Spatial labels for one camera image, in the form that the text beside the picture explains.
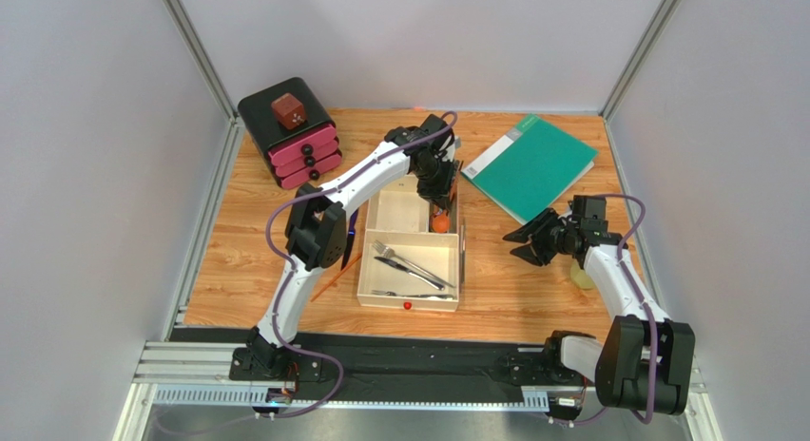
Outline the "orange spoon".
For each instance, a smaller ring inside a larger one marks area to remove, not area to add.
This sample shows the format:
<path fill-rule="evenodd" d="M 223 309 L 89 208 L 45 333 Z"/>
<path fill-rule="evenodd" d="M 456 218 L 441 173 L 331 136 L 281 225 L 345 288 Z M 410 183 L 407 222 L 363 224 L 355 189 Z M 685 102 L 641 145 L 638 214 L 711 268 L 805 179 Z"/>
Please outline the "orange spoon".
<path fill-rule="evenodd" d="M 429 221 L 430 231 L 433 233 L 444 234 L 448 233 L 451 229 L 450 208 L 452 203 L 450 201 L 441 201 L 440 203 L 433 203 L 431 216 Z"/>

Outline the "silver table knife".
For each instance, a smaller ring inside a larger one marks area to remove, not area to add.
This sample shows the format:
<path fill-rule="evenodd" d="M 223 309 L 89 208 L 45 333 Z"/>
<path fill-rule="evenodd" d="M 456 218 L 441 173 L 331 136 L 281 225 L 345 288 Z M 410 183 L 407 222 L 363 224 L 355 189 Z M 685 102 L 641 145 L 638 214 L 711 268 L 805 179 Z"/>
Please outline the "silver table knife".
<path fill-rule="evenodd" d="M 407 274 L 407 275 L 409 275 L 411 277 L 420 279 L 423 282 L 425 282 L 426 284 L 432 286 L 435 290 L 438 290 L 438 291 L 444 291 L 445 290 L 445 286 L 443 284 L 441 284 L 441 283 L 439 283 L 439 282 L 437 282 L 437 281 L 435 281 L 433 279 L 427 278 L 427 277 L 419 274 L 417 271 L 412 270 L 412 269 L 406 267 L 405 265 L 394 261 L 393 259 L 384 258 L 382 256 L 376 256 L 375 260 L 378 260 L 378 261 L 380 261 L 380 262 L 382 262 L 382 263 L 396 269 L 397 271 L 403 272 L 403 273 L 405 273 L 405 274 Z"/>

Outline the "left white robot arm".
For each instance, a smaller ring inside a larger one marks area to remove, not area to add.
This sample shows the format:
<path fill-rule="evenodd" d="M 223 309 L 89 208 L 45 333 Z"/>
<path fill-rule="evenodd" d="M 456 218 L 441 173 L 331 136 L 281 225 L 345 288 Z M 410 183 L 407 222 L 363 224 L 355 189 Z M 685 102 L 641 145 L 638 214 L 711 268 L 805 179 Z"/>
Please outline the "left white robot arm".
<path fill-rule="evenodd" d="M 450 208 L 460 167 L 454 157 L 456 120 L 456 112 L 448 111 L 429 115 L 420 126 L 394 128 L 344 174 L 321 186 L 302 185 L 279 207 L 289 213 L 287 243 L 283 250 L 270 248 L 285 263 L 271 303 L 246 339 L 252 359 L 268 370 L 288 359 L 309 296 L 324 270 L 344 255 L 350 216 L 383 187 L 411 174 L 422 200 Z"/>

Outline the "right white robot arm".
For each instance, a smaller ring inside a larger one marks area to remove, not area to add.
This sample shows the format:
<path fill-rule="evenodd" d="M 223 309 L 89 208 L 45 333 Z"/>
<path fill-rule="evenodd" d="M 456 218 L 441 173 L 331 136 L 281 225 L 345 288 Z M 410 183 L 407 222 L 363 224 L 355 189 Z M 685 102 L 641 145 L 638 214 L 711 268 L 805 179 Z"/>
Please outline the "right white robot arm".
<path fill-rule="evenodd" d="M 629 234 L 608 229 L 607 194 L 577 195 L 569 211 L 547 208 L 504 236 L 511 254 L 537 266 L 570 256 L 595 287 L 612 323 L 605 341 L 555 331 L 544 351 L 557 373 L 592 383 L 605 408 L 629 410 L 644 423 L 684 412 L 696 338 L 691 326 L 661 308 L 633 266 Z"/>

